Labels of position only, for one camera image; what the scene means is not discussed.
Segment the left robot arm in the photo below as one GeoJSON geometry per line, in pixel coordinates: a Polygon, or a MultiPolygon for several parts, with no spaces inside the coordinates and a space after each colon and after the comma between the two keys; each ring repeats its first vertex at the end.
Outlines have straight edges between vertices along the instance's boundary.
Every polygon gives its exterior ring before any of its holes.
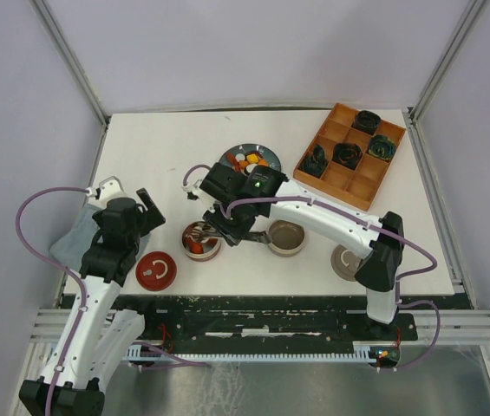
{"type": "Polygon", "coordinates": [[[56,348],[35,380],[24,380],[19,399],[31,415],[99,415],[105,392],[126,352],[138,337],[148,338],[159,317],[148,309],[123,309],[106,318],[136,263],[141,239],[165,218],[144,188],[136,198],[109,179],[86,194],[102,208],[82,266],[71,277],[75,302],[56,348]]]}

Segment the dark rolled napkin top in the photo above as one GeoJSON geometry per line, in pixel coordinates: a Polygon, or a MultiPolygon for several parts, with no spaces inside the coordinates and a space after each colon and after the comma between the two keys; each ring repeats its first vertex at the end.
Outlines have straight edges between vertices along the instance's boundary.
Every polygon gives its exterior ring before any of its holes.
{"type": "Polygon", "coordinates": [[[355,115],[352,127],[366,134],[374,134],[381,121],[382,119],[378,114],[362,110],[355,115]]]}

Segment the fried chicken piece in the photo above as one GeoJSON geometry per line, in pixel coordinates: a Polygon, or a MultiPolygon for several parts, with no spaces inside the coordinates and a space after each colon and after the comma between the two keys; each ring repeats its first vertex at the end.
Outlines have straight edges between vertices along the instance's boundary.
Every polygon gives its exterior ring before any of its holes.
{"type": "Polygon", "coordinates": [[[195,254],[195,255],[202,255],[204,253],[204,247],[201,243],[193,241],[192,239],[187,241],[187,249],[195,254]]]}

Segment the beige lunch box bowl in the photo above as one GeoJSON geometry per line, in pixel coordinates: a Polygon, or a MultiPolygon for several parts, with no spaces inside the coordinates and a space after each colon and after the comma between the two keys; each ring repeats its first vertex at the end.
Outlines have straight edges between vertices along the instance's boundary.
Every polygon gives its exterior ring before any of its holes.
{"type": "Polygon", "coordinates": [[[294,257],[304,247],[306,233],[298,224],[278,220],[273,222],[268,235],[271,242],[268,244],[270,251],[279,257],[294,257]]]}

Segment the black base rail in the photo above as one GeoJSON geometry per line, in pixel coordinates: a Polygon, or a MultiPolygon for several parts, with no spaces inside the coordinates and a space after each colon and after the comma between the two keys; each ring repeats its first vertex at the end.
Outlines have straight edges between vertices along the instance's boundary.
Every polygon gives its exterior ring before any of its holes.
{"type": "Polygon", "coordinates": [[[418,339],[414,317],[397,312],[390,324],[367,316],[362,296],[137,296],[124,295],[114,310],[144,315],[148,339],[171,335],[176,347],[206,337],[234,337],[270,330],[275,335],[321,337],[323,341],[418,339]]]}

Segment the blue ceramic food plate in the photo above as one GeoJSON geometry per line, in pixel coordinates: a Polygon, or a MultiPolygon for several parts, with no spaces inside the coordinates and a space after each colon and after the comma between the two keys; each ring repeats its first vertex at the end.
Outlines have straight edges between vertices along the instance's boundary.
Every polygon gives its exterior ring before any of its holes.
{"type": "Polygon", "coordinates": [[[278,156],[269,148],[259,144],[245,143],[231,147],[229,150],[222,153],[219,163],[224,166],[229,166],[233,171],[240,172],[248,176],[256,166],[267,166],[278,172],[281,171],[281,162],[278,156]],[[244,154],[245,160],[237,161],[235,155],[244,154]],[[249,164],[246,156],[250,153],[255,153],[259,157],[257,164],[249,164]]]}

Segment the light blue cloth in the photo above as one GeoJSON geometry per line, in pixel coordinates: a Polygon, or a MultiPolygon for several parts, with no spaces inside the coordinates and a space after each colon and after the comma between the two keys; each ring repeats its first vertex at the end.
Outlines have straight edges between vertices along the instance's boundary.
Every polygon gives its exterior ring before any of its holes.
{"type": "Polygon", "coordinates": [[[105,209],[87,205],[73,228],[52,245],[50,255],[81,278],[97,276],[106,282],[123,280],[136,263],[138,243],[124,243],[119,237],[121,201],[116,198],[105,209]]]}

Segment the red lunch box lid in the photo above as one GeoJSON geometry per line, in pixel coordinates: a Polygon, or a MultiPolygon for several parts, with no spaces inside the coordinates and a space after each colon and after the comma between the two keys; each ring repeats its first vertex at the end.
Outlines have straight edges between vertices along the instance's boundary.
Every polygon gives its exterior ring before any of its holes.
{"type": "Polygon", "coordinates": [[[172,285],[177,276],[177,265],[166,252],[153,251],[137,263],[135,275],[143,289],[159,292],[172,285]]]}

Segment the green rolled napkin right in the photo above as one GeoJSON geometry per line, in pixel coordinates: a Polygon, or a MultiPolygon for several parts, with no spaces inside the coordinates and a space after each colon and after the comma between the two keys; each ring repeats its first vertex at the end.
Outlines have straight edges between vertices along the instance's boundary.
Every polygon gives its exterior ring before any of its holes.
{"type": "Polygon", "coordinates": [[[376,134],[370,141],[367,154],[385,162],[390,162],[396,152],[396,144],[386,135],[376,134]]]}

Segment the yellow food cube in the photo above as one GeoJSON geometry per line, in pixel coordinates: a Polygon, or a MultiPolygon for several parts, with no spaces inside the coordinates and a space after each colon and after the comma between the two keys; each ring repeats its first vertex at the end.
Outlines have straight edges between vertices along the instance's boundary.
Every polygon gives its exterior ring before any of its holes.
{"type": "Polygon", "coordinates": [[[250,153],[246,156],[249,164],[257,164],[259,162],[259,157],[255,153],[250,153]]]}

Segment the blue rolled napkin left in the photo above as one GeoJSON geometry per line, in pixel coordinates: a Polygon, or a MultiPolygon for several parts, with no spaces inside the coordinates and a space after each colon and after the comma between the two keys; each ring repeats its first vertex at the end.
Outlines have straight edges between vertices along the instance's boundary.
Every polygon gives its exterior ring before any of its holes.
{"type": "Polygon", "coordinates": [[[320,145],[315,145],[310,153],[302,160],[299,170],[320,179],[328,165],[325,151],[320,145]]]}

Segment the left aluminium frame post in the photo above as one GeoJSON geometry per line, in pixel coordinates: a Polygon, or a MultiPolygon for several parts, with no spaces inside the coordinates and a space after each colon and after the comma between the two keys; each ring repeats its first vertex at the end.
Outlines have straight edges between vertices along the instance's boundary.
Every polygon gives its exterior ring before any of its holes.
{"type": "Polygon", "coordinates": [[[108,124],[109,116],[103,109],[100,100],[90,85],[90,81],[82,68],[74,50],[70,47],[69,42],[64,35],[59,21],[55,17],[48,1],[29,0],[30,5],[37,14],[40,22],[47,31],[50,40],[62,58],[67,70],[72,76],[75,85],[81,91],[85,101],[92,110],[95,118],[103,125],[108,124]]]}

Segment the metal tongs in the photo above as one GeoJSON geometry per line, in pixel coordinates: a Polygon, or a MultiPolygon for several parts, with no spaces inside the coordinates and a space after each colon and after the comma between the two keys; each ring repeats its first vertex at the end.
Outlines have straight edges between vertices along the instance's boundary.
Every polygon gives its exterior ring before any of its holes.
{"type": "Polygon", "coordinates": [[[268,244],[271,242],[271,237],[265,231],[251,231],[245,233],[241,237],[232,237],[229,234],[224,234],[221,231],[207,225],[206,227],[191,231],[190,235],[195,241],[211,238],[223,239],[231,247],[239,245],[241,242],[248,241],[253,243],[268,244]]]}

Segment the right aluminium frame post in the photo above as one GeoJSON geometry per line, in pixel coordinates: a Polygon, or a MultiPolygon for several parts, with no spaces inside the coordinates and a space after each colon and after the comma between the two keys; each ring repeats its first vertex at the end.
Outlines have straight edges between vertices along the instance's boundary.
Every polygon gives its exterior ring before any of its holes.
{"type": "Polygon", "coordinates": [[[441,53],[431,75],[425,83],[415,105],[409,109],[408,115],[412,124],[418,122],[427,112],[428,107],[436,95],[440,85],[444,81],[448,70],[452,67],[455,58],[461,52],[461,48],[469,38],[476,23],[487,7],[487,0],[470,0],[463,10],[452,35],[441,53]]]}

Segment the red steel lunch bowl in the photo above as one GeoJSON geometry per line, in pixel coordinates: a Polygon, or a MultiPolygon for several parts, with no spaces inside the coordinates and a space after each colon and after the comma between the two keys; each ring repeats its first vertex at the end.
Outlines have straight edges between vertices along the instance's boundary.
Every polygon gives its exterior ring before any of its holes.
{"type": "Polygon", "coordinates": [[[203,221],[193,222],[184,229],[181,242],[186,255],[193,261],[209,261],[219,254],[221,241],[216,237],[208,237],[209,230],[203,221]]]}

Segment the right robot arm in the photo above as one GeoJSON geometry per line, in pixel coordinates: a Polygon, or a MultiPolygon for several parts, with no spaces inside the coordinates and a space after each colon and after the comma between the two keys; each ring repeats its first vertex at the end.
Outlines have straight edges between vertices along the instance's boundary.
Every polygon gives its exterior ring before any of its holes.
{"type": "Polygon", "coordinates": [[[216,163],[199,188],[213,198],[205,219],[230,245],[254,240],[251,228],[262,216],[298,224],[352,251],[361,259],[355,279],[366,289],[366,331],[376,339],[395,331],[395,275],[404,249],[400,216],[390,211],[379,218],[348,209],[267,166],[245,175],[216,163]]]}

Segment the orange black rolled napkin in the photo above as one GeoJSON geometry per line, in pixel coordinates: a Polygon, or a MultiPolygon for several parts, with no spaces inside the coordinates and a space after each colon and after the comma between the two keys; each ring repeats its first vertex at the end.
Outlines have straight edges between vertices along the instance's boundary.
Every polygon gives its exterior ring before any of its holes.
{"type": "Polygon", "coordinates": [[[362,157],[362,149],[353,143],[337,143],[334,146],[332,161],[355,170],[362,157]]]}

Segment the beige lunch box lid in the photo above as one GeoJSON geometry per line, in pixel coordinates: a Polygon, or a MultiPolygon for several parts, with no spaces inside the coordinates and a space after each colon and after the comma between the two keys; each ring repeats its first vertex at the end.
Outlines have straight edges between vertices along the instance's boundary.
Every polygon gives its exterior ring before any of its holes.
{"type": "Polygon", "coordinates": [[[330,265],[336,275],[347,282],[356,281],[356,272],[360,263],[360,257],[340,244],[333,250],[330,257],[330,265]]]}

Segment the aluminium frame post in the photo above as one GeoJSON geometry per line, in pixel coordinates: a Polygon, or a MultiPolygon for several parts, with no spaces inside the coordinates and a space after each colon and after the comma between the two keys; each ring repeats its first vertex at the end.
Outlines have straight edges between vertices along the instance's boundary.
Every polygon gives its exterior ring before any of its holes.
{"type": "Polygon", "coordinates": [[[409,109],[408,115],[412,124],[418,122],[427,112],[428,107],[436,95],[440,85],[444,81],[448,70],[452,67],[455,58],[461,52],[461,48],[469,38],[476,23],[487,7],[487,0],[470,0],[463,10],[452,35],[441,53],[431,75],[425,83],[415,105],[409,109]]]}
{"type": "Polygon", "coordinates": [[[29,0],[30,5],[37,14],[40,22],[47,31],[50,40],[62,58],[67,70],[72,76],[75,85],[81,91],[85,101],[92,110],[95,118],[103,125],[108,124],[109,116],[103,109],[100,100],[90,85],[90,81],[82,68],[74,50],[70,47],[69,42],[64,35],[59,21],[55,17],[48,1],[29,0]]]}

